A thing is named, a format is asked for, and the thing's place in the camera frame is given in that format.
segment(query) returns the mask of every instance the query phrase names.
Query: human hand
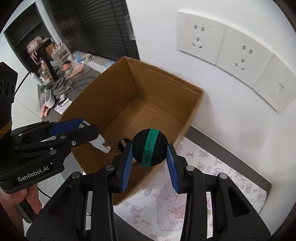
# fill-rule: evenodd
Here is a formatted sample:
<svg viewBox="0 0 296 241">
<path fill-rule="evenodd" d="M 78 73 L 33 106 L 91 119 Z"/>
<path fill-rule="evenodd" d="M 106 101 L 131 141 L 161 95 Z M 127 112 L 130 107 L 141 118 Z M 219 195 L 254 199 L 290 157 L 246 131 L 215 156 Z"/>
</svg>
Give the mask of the human hand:
<svg viewBox="0 0 296 241">
<path fill-rule="evenodd" d="M 21 233 L 24 233 L 22 216 L 17 211 L 15 205 L 20 204 L 25 198 L 27 203 L 30 204 L 31 208 L 34 210 L 34 213 L 39 214 L 42 204 L 39 200 L 37 184 L 30 186 L 28 190 L 23 189 L 13 194 L 7 194 L 0 189 L 0 203 L 13 224 Z"/>
</svg>

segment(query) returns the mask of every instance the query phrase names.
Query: electrical wall socket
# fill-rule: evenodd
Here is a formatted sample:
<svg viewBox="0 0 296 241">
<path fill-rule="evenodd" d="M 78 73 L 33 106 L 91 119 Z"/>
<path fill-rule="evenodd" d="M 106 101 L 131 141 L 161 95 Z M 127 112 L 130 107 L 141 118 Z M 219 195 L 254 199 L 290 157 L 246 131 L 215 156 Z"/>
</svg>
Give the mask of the electrical wall socket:
<svg viewBox="0 0 296 241">
<path fill-rule="evenodd" d="M 178 49 L 216 64 L 225 27 L 208 18 L 178 12 Z"/>
<path fill-rule="evenodd" d="M 272 53 L 250 36 L 227 26 L 217 66 L 254 87 Z"/>
<path fill-rule="evenodd" d="M 296 97 L 296 76 L 273 55 L 270 65 L 254 89 L 276 111 L 281 112 Z"/>
</svg>

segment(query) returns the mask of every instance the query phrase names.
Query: black venetian blinds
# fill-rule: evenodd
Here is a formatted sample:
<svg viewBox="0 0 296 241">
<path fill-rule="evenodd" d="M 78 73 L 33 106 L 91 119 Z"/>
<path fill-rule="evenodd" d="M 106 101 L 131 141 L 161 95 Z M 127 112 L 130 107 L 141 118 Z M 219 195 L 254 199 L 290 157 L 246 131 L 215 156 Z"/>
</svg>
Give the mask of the black venetian blinds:
<svg viewBox="0 0 296 241">
<path fill-rule="evenodd" d="M 125 0 L 43 0 L 48 15 L 68 48 L 113 60 L 139 59 L 130 40 Z"/>
</svg>

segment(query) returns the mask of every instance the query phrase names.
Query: doll figurine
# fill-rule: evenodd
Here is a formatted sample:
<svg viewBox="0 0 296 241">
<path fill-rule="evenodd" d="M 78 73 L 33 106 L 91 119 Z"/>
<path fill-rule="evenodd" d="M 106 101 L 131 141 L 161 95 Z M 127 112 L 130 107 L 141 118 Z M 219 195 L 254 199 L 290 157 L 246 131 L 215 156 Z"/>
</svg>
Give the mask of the doll figurine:
<svg viewBox="0 0 296 241">
<path fill-rule="evenodd" d="M 65 71 L 65 77 L 68 77 L 72 71 L 72 62 L 70 60 L 67 60 L 65 63 L 63 63 L 63 70 Z"/>
</svg>

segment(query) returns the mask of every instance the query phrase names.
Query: white bottle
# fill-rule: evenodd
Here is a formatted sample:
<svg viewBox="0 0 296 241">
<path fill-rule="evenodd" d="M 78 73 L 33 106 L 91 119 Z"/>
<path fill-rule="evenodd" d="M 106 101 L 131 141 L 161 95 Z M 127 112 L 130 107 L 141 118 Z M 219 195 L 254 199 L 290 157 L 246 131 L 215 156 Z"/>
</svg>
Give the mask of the white bottle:
<svg viewBox="0 0 296 241">
<path fill-rule="evenodd" d="M 31 73 L 31 77 L 36 81 L 36 83 L 39 85 L 39 86 L 41 86 L 41 85 L 43 85 L 43 81 L 42 80 L 40 80 L 39 78 L 38 78 L 38 76 L 35 74 L 35 73 Z"/>
</svg>

